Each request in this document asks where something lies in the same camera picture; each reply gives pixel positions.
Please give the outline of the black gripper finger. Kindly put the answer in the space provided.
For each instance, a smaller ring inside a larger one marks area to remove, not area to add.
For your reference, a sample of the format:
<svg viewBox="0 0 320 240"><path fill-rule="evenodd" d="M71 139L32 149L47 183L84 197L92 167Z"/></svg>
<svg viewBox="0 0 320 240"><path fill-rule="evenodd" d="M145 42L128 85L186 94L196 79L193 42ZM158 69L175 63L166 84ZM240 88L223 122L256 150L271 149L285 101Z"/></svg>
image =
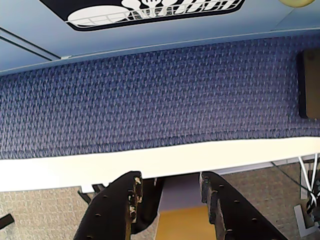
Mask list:
<svg viewBox="0 0 320 240"><path fill-rule="evenodd" d="M98 191L75 232L75 240L129 240L158 216L164 178L129 171Z"/></svg>
<svg viewBox="0 0 320 240"><path fill-rule="evenodd" d="M286 237L236 188L212 171L199 175L201 202L218 240L285 240Z"/></svg>

